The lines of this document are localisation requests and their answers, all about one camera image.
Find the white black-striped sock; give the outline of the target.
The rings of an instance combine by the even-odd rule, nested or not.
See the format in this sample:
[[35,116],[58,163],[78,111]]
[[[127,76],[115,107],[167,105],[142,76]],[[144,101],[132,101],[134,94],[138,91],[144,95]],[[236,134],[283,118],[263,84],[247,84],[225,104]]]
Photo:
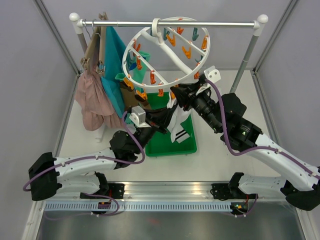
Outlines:
[[173,109],[175,107],[175,110],[173,112],[172,118],[170,120],[170,123],[167,127],[168,131],[170,132],[170,140],[172,143],[182,143],[186,139],[190,137],[190,135],[187,133],[187,131],[182,127],[182,123],[187,120],[187,118],[191,114],[191,110],[184,111],[178,104],[176,97],[172,92],[169,93],[169,101],[167,103],[168,109]]

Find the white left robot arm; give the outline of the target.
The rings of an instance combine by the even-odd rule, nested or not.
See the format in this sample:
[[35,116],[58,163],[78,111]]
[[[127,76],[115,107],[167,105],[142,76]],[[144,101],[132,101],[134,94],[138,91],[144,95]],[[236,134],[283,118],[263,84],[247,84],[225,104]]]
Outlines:
[[43,153],[29,168],[29,181],[23,191],[30,192],[31,199],[37,202],[74,194],[80,198],[109,196],[109,184],[103,171],[142,164],[146,158],[144,148],[157,132],[167,132],[176,109],[130,108],[121,118],[124,130],[116,131],[109,147],[96,153],[74,157]]

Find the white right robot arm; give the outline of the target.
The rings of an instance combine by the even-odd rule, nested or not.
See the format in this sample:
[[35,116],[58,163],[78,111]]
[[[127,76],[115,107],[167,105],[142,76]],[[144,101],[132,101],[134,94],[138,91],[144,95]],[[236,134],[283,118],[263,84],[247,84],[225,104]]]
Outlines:
[[220,94],[218,87],[204,75],[195,83],[179,84],[170,89],[183,110],[193,109],[216,134],[221,135],[220,140],[233,156],[251,156],[280,175],[260,177],[236,172],[224,193],[212,188],[215,199],[241,199],[245,196],[285,199],[304,211],[319,206],[319,167],[296,158],[246,120],[243,115],[247,107],[235,93]]

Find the white round clip hanger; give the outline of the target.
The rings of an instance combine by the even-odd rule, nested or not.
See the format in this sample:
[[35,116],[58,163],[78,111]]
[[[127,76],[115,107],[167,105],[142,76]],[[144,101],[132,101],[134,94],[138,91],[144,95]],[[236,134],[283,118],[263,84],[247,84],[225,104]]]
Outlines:
[[[191,77],[198,77],[206,62],[211,38],[205,24],[189,17],[155,18],[153,21],[125,22],[124,27],[141,27],[125,48],[122,58],[124,82],[144,97],[147,90],[159,96],[172,86],[177,86]],[[140,51],[141,41],[146,40],[159,48],[170,63],[183,76],[167,79],[161,75]]]

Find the brown ribbed sock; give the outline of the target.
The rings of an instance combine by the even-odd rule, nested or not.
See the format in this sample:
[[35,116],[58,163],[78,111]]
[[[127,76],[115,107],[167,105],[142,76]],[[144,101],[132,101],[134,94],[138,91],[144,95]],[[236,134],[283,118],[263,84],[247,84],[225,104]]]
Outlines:
[[136,107],[139,105],[138,100],[136,99],[135,91],[131,87],[127,86],[124,81],[119,83],[121,94],[124,102],[124,110],[127,111],[130,107]]

